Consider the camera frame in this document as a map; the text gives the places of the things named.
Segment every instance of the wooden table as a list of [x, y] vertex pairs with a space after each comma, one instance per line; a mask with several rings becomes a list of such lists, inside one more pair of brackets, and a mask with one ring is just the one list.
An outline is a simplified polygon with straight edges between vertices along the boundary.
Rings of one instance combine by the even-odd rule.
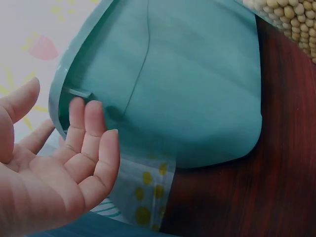
[[162, 231], [180, 236], [316, 236], [316, 66], [258, 21], [261, 138], [244, 158], [176, 170]]

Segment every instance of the clear plastic packaging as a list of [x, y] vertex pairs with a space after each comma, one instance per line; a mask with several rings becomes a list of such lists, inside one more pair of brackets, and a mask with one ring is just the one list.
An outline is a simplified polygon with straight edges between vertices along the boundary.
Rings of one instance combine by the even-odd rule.
[[316, 0], [237, 0], [278, 28], [316, 63]]

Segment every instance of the palm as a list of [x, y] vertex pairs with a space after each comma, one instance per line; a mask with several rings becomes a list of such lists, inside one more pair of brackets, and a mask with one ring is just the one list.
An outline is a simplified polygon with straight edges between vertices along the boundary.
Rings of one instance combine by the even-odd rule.
[[34, 105], [38, 91], [35, 80], [0, 100], [0, 139], [5, 141], [0, 145], [0, 229], [11, 227], [17, 234], [59, 227], [89, 211], [110, 193], [119, 168], [117, 132], [106, 131], [96, 101], [71, 102], [66, 141], [52, 156], [36, 155], [53, 131], [50, 121], [14, 145], [13, 124]]

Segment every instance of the teal lid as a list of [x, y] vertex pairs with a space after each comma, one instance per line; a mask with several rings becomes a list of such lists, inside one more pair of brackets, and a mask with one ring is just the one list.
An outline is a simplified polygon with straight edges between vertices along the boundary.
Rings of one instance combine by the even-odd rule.
[[260, 93], [255, 16], [235, 1], [103, 0], [61, 59], [49, 112], [65, 137], [70, 100], [99, 100], [122, 152], [190, 168], [252, 150]]

